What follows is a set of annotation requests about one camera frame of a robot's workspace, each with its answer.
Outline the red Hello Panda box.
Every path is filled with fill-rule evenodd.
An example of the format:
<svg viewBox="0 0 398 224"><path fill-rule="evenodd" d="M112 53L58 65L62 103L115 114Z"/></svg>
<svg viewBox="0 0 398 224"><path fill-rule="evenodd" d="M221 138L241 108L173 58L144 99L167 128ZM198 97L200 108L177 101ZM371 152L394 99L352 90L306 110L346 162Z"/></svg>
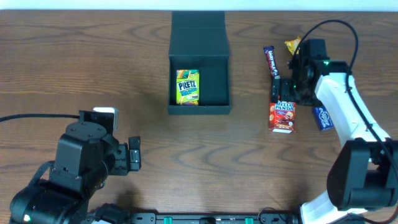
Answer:
<svg viewBox="0 0 398 224"><path fill-rule="evenodd" d="M276 133L295 132L295 108L293 102L269 103L269 130Z"/></svg>

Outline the Dairy Milk chocolate bar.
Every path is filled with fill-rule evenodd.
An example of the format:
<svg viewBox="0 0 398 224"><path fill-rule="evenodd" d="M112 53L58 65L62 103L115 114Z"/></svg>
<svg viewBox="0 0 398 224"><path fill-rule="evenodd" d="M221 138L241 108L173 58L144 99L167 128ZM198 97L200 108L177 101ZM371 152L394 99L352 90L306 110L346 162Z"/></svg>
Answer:
<svg viewBox="0 0 398 224"><path fill-rule="evenodd" d="M279 79L280 75L279 75L279 71L277 69L277 65L276 65L276 62L275 62L274 47L273 46L267 46L267 47L264 47L263 49L264 49L264 54L265 54L266 59L267 59L267 63L268 63L268 66L269 66L271 77L273 79Z"/></svg>

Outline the green Pretz box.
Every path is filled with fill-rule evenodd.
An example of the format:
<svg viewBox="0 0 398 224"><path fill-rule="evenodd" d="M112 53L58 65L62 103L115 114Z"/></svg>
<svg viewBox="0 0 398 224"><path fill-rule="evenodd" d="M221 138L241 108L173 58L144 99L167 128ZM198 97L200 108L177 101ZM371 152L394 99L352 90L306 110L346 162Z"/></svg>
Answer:
<svg viewBox="0 0 398 224"><path fill-rule="evenodd" d="M200 71L176 71L176 104L198 106L200 99Z"/></svg>

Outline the black gift box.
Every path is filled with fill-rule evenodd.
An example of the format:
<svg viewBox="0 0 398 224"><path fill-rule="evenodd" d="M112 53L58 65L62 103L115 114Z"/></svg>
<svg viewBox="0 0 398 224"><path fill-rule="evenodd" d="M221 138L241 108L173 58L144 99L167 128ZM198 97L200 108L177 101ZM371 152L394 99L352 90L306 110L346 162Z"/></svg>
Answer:
<svg viewBox="0 0 398 224"><path fill-rule="evenodd" d="M170 115L229 114L229 43L223 11L174 11L169 62ZM178 70L198 70L197 105L177 103Z"/></svg>

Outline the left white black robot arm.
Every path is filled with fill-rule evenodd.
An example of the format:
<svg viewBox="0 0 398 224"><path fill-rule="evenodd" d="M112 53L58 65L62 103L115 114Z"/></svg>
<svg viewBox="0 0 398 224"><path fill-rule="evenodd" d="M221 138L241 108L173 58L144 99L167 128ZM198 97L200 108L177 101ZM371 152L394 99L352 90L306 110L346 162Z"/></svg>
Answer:
<svg viewBox="0 0 398 224"><path fill-rule="evenodd" d="M81 223L88 204L110 175L141 168L141 139L121 144L104 126L88 121L69 124L54 161L42 164L28 186L10 204L11 223Z"/></svg>

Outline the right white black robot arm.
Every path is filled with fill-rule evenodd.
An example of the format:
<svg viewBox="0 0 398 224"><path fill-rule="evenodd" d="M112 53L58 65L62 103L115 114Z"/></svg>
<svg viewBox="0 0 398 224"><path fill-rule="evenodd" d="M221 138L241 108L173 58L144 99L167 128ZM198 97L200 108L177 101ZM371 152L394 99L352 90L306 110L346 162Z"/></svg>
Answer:
<svg viewBox="0 0 398 224"><path fill-rule="evenodd" d="M326 190L289 213L269 211L261 223L364 223L365 212L397 205L397 141L367 109L355 86L349 65L331 60L322 39L305 40L294 52L283 79L273 47L265 47L272 77L269 129L294 131L297 105L327 113L342 146L328 173Z"/></svg>

